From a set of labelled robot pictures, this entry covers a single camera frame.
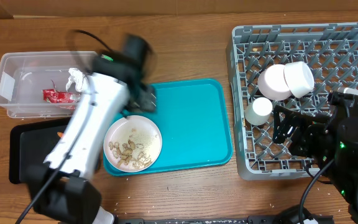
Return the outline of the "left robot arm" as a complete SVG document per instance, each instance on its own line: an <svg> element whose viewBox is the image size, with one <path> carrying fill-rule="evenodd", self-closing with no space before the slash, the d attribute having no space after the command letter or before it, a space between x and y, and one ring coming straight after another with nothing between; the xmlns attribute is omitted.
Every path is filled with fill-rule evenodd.
<svg viewBox="0 0 358 224"><path fill-rule="evenodd" d="M75 48L75 34L67 35L67 46L88 80L73 116L42 164L27 170L24 183L31 201L29 210L61 223L115 223L116 217L101 206L101 194L90 180L99 161L109 122L124 110L153 112L155 90L143 83L145 63L152 48L137 35L128 34L122 50L106 46L90 65Z"/></svg>

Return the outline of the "small white cup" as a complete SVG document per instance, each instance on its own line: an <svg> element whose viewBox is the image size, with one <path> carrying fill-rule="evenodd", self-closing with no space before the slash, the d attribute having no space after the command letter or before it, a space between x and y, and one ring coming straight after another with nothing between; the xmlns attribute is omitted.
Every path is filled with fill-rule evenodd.
<svg viewBox="0 0 358 224"><path fill-rule="evenodd" d="M269 119L272 110L272 102L268 98L260 97L247 106L244 116L250 124L260 126Z"/></svg>

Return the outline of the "white bowl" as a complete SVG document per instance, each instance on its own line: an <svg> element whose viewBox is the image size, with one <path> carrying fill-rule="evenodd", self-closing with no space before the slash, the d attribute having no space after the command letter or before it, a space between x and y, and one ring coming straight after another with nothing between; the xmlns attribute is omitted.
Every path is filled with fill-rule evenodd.
<svg viewBox="0 0 358 224"><path fill-rule="evenodd" d="M314 78L305 62L292 62L284 67L285 81L296 98L301 98L314 89Z"/></svg>

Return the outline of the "white tissue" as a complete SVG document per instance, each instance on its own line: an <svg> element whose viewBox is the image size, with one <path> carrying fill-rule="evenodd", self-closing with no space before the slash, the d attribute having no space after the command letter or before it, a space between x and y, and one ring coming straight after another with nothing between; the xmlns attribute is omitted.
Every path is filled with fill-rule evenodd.
<svg viewBox="0 0 358 224"><path fill-rule="evenodd" d="M65 86L66 91L71 88L72 84L75 84L75 90L79 93L88 89L88 80L82 71L77 68L70 68L68 73L70 76L68 77L68 82Z"/></svg>

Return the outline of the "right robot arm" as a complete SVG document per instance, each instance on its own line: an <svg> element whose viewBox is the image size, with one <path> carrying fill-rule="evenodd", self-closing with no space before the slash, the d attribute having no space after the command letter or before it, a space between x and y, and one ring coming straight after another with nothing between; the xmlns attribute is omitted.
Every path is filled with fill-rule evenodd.
<svg viewBox="0 0 358 224"><path fill-rule="evenodd" d="M313 158L320 170L310 185L327 177L358 223L358 95L332 91L328 103L334 107L331 116L308 116L276 106L273 142L290 139L292 155Z"/></svg>

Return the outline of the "red snack wrapper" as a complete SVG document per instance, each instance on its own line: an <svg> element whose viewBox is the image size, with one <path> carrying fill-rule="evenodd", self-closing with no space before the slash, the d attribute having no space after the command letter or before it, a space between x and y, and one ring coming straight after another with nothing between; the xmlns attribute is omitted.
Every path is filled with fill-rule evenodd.
<svg viewBox="0 0 358 224"><path fill-rule="evenodd" d="M78 93L69 93L64 91L57 91L55 89L42 90L43 100L49 103L68 103L66 106L60 106L61 108L73 110L75 109L75 103L80 100L81 95Z"/></svg>

